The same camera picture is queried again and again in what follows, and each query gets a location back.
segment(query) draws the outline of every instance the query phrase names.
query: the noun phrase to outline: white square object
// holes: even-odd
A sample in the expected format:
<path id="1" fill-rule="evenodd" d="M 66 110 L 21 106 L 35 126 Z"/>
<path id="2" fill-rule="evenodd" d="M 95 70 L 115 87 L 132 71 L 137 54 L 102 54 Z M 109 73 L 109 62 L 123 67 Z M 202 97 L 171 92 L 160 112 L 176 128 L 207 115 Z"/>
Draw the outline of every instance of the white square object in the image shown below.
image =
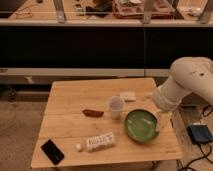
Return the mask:
<path id="1" fill-rule="evenodd" d="M 124 101 L 136 101 L 135 92 L 133 91 L 121 92 L 120 97 L 124 99 Z"/>

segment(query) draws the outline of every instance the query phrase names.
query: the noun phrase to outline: white cup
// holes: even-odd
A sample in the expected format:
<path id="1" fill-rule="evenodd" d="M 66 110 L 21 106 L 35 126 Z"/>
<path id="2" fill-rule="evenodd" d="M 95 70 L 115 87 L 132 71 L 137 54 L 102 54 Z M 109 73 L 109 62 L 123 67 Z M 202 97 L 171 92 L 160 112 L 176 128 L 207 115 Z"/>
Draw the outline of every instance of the white cup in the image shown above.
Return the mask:
<path id="1" fill-rule="evenodd" d="M 112 96 L 108 100 L 108 109 L 111 113 L 111 117 L 117 119 L 124 108 L 125 102 L 119 96 Z"/>

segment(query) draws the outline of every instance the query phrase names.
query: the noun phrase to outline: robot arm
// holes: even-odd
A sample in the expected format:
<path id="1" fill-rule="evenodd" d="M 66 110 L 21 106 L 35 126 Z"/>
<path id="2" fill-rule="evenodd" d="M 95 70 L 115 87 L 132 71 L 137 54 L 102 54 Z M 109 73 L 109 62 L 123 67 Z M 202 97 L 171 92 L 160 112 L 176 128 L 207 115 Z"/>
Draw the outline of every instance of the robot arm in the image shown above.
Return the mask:
<path id="1" fill-rule="evenodd" d="M 170 68 L 170 76 L 154 91 L 152 99 L 162 111 L 177 108 L 194 92 L 213 105 L 213 62 L 204 57 L 183 57 Z"/>

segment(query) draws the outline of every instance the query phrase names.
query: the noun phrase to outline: green bowl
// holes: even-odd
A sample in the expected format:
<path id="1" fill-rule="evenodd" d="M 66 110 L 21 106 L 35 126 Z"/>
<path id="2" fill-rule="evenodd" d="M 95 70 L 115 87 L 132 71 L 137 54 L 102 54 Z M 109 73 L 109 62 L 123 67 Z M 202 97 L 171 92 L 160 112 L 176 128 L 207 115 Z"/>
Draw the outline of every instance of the green bowl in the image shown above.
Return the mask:
<path id="1" fill-rule="evenodd" d="M 147 142 L 154 139 L 157 119 L 149 111 L 136 109 L 128 113 L 125 119 L 125 130 L 130 138 L 137 142 Z"/>

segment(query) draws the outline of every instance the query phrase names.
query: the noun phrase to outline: black phone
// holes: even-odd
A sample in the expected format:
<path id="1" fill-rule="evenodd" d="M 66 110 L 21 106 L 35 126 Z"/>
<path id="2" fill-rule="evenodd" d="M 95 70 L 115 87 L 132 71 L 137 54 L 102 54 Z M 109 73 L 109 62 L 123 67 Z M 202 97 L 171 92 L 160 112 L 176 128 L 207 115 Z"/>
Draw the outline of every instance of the black phone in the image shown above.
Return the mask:
<path id="1" fill-rule="evenodd" d="M 41 146 L 41 149 L 55 165 L 57 165 L 64 158 L 64 154 L 52 140 L 48 140 L 46 143 L 44 143 Z"/>

